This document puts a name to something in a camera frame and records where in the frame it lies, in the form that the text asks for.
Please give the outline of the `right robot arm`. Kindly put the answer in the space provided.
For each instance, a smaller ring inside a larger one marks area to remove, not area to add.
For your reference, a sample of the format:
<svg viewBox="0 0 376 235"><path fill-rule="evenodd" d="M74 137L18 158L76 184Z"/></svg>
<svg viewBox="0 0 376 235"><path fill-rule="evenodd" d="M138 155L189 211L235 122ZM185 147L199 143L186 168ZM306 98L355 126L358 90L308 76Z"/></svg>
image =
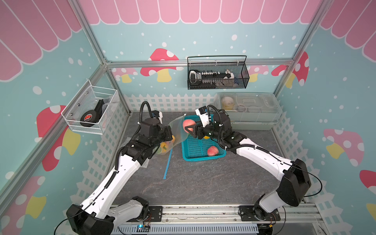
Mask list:
<svg viewBox="0 0 376 235"><path fill-rule="evenodd" d="M271 173L280 184L268 194L263 194L253 205L251 215L265 221L276 209L289 205L298 206L305 197L312 183L312 173L308 172L306 164L296 159L294 161L274 154L253 142L246 135L234 131L231 120L225 110L213 105L196 109L199 121L183 123L183 129L193 138L209 137L217 141L220 148L245 157Z"/></svg>

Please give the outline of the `blue stick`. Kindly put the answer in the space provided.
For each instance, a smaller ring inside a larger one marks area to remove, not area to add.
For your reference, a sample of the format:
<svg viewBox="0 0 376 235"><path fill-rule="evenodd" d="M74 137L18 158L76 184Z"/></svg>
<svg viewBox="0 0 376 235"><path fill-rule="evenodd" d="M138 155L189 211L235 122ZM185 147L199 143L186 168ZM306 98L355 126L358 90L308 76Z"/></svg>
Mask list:
<svg viewBox="0 0 376 235"><path fill-rule="evenodd" d="M172 158L172 153L173 153L173 149L171 149L170 152L169 152L169 156L168 156L168 160L167 160L167 164L166 164L166 168L165 168L164 176L163 176L164 180L167 178L167 173L168 173L170 161L171 161L171 158Z"/></svg>

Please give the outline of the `teal plastic basket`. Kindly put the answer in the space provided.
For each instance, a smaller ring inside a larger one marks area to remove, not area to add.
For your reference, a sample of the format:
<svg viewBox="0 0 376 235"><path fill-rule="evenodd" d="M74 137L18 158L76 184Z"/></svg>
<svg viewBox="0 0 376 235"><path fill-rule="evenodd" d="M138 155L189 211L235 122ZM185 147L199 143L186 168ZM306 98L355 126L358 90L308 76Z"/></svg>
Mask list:
<svg viewBox="0 0 376 235"><path fill-rule="evenodd" d="M208 149L215 146L219 153L215 156L208 155ZM188 162L207 161L223 158L226 151L219 147L218 143L211 139L196 139L191 134L182 142L183 159Z"/></svg>

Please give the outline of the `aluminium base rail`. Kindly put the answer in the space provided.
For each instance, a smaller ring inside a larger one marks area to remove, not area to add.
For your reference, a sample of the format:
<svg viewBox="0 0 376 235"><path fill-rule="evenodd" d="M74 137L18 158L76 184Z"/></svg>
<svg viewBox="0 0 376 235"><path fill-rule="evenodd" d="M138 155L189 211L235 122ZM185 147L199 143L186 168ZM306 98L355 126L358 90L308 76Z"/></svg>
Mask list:
<svg viewBox="0 0 376 235"><path fill-rule="evenodd" d="M283 206L258 220L252 205L165 204L145 205L131 200L111 206L104 219L95 214L80 235L328 235L330 232L317 207Z"/></svg>

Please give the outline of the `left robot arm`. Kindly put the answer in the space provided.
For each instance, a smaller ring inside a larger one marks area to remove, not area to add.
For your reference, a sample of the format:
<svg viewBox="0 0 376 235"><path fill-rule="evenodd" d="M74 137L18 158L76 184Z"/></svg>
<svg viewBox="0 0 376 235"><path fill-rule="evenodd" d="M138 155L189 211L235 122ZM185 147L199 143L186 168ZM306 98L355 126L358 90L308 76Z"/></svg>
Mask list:
<svg viewBox="0 0 376 235"><path fill-rule="evenodd" d="M170 126L163 126L161 115L144 101L138 128L131 140L116 153L115 165L100 185L80 205L72 204L66 221L78 235L109 235L129 220L144 223L151 218L149 203L139 197L112 208L117 195L131 176L157 153L161 143L172 140Z"/></svg>

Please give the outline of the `clear green zip-top bag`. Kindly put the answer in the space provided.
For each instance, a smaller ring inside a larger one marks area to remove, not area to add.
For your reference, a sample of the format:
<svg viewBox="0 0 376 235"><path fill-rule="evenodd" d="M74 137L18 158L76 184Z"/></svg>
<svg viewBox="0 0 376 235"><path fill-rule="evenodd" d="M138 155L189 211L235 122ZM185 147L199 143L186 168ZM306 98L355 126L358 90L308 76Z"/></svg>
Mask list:
<svg viewBox="0 0 376 235"><path fill-rule="evenodd" d="M189 134L183 130L183 121L185 120L185 117L186 117L186 114L183 114L182 116L177 117L176 119L174 119L173 121L169 123L169 126L171 127L171 130L172 130L172 134L176 138L176 142L173 147L184 142L189 136ZM157 155L165 155L167 153L169 152L162 153L160 150L160 147L156 152Z"/></svg>

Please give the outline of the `clear plastic storage box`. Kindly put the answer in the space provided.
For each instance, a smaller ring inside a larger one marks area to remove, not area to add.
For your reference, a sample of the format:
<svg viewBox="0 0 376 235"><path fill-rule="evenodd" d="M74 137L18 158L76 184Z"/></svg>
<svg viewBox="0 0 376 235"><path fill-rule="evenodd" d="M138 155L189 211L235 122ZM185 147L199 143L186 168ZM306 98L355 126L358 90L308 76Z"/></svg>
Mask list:
<svg viewBox="0 0 376 235"><path fill-rule="evenodd" d="M269 93L218 93L214 105L226 111L234 130L270 130L283 113Z"/></svg>

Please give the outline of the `pink peach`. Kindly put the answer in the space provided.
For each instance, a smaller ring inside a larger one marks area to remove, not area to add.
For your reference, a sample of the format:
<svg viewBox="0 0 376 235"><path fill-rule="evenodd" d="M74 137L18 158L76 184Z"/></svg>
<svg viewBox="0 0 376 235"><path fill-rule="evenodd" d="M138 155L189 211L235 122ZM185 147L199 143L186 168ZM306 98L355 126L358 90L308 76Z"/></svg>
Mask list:
<svg viewBox="0 0 376 235"><path fill-rule="evenodd" d="M219 154L219 150L216 146L212 146L212 147L208 148L208 150L207 150L207 155L209 157L217 156L218 154Z"/></svg>
<svg viewBox="0 0 376 235"><path fill-rule="evenodd" d="M183 121L183 130L186 133L193 132L193 126L196 125L196 122L191 119L185 119Z"/></svg>

